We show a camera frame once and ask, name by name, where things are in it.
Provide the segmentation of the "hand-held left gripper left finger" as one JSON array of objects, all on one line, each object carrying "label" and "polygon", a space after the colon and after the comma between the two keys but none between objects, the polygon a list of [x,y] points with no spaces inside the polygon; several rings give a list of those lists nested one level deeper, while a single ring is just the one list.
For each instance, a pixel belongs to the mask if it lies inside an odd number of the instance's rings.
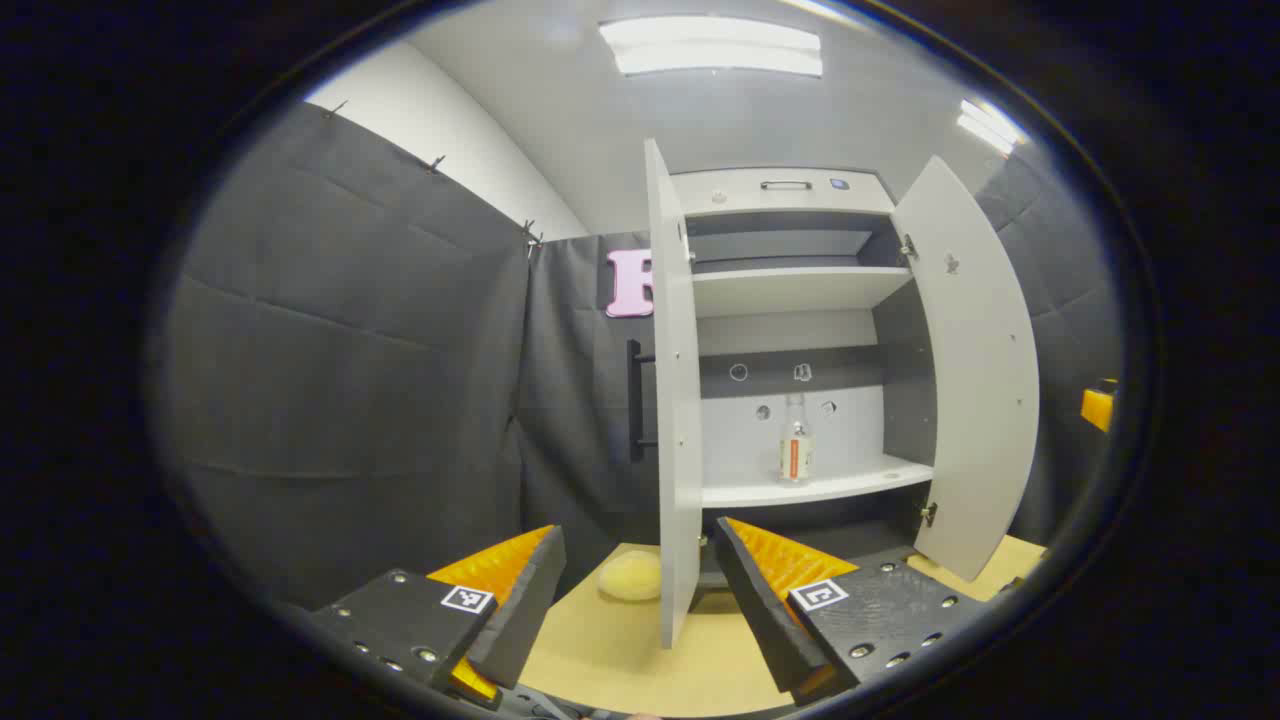
[{"label": "hand-held left gripper left finger", "polygon": [[563,528],[545,525],[430,573],[388,570],[308,621],[384,673],[497,708],[518,683],[566,557]]}]

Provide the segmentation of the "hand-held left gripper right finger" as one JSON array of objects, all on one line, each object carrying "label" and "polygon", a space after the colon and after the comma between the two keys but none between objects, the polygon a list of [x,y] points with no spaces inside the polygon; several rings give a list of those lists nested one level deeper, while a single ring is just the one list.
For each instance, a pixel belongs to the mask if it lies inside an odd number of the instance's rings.
[{"label": "hand-held left gripper right finger", "polygon": [[913,568],[905,546],[845,560],[722,516],[713,547],[773,683],[797,706],[878,691],[986,611]]}]

